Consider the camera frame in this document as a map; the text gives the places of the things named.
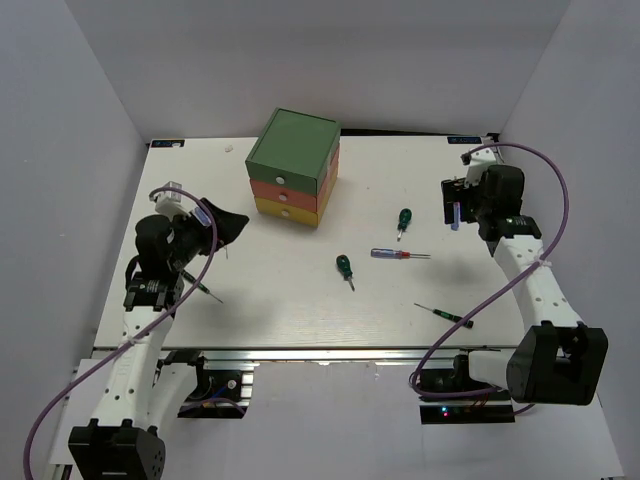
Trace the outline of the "stubby green screwdriver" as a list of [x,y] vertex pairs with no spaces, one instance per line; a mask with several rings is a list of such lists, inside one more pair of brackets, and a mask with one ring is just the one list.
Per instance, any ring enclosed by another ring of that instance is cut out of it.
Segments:
[[411,222],[411,219],[412,219],[412,211],[409,208],[403,208],[399,212],[398,224],[397,224],[397,231],[398,231],[397,241],[401,240],[402,235],[407,230]]
[[336,257],[336,267],[341,273],[343,279],[349,284],[351,290],[355,291],[355,286],[353,283],[353,271],[351,269],[349,258],[344,254],[338,255]]

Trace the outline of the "green top drawer box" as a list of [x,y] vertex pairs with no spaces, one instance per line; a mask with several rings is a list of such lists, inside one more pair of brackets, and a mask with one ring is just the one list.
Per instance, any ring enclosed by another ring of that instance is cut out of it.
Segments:
[[245,160],[249,178],[315,196],[340,133],[336,120],[277,108]]

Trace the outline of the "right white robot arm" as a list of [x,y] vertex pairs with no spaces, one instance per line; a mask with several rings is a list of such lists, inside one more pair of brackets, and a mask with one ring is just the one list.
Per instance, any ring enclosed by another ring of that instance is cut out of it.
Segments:
[[542,264],[542,234],[521,214],[525,177],[512,166],[473,161],[465,178],[442,184],[445,221],[479,226],[512,289],[525,335],[513,350],[473,350],[451,374],[453,390],[472,399],[487,385],[519,403],[584,406],[592,402],[608,350],[600,328],[587,326],[570,306],[550,266]]

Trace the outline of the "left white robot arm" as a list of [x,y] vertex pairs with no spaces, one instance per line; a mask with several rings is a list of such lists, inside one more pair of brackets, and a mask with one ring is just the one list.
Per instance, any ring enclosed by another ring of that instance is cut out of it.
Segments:
[[163,435],[186,398],[199,399],[211,374],[197,359],[160,359],[184,290],[183,272],[211,258],[249,222],[207,199],[191,211],[157,198],[156,212],[135,226],[137,254],[125,275],[123,335],[104,393],[68,447],[84,479],[158,479],[166,461]]

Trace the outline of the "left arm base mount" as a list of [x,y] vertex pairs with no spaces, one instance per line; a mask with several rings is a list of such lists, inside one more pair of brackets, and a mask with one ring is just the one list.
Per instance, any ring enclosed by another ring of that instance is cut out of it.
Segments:
[[172,364],[186,364],[195,374],[195,389],[180,407],[181,419],[242,419],[249,396],[242,393],[247,370],[232,366],[214,366],[202,351],[174,350],[157,362],[159,380]]

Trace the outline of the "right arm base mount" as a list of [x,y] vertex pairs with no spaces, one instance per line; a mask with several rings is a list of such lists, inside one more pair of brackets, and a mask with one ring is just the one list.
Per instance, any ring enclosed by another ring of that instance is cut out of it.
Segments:
[[455,355],[449,365],[445,365],[444,361],[440,360],[428,362],[420,371],[417,387],[422,391],[443,394],[442,398],[424,395],[419,397],[422,425],[515,422],[514,409],[508,392],[469,394],[469,391],[489,389],[490,385],[471,379],[466,355]]

